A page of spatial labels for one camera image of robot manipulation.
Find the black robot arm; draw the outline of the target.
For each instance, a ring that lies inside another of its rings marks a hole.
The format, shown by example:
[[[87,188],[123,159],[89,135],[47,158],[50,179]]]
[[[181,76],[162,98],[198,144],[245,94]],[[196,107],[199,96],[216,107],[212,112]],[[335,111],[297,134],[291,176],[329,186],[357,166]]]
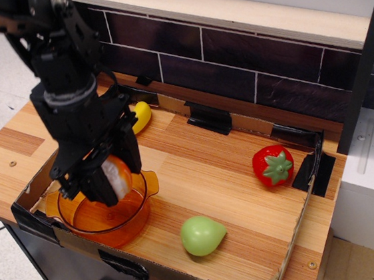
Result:
[[[102,95],[96,90],[97,74],[109,72],[99,33],[73,0],[0,0],[0,33],[40,80],[30,100],[59,145],[50,176],[64,198],[84,194],[116,205],[125,191],[107,158],[116,156],[134,173],[142,164],[130,97],[117,85]]]

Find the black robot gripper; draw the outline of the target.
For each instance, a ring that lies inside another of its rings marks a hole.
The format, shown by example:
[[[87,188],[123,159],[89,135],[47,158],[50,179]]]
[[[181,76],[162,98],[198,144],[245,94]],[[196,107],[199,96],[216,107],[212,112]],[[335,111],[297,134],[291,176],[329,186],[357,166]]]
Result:
[[[115,206],[118,198],[100,165],[114,155],[132,173],[139,174],[142,168],[132,129],[137,119],[129,108],[130,96],[115,85],[99,96],[96,78],[91,77],[82,92],[62,98],[38,84],[30,100],[59,144],[49,175],[60,183],[62,195],[76,196],[82,192],[92,202]]]

